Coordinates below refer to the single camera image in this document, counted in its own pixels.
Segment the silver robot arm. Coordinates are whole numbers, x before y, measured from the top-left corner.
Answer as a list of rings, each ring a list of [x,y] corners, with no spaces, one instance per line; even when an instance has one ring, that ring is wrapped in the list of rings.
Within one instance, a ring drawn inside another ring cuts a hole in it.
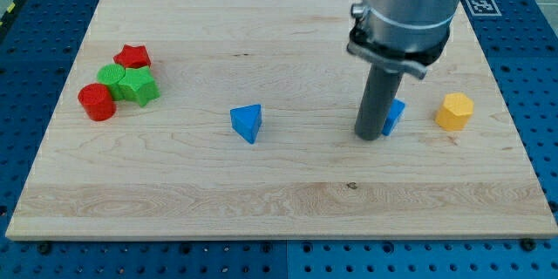
[[[347,51],[389,73],[422,79],[444,50],[459,0],[361,0]]]

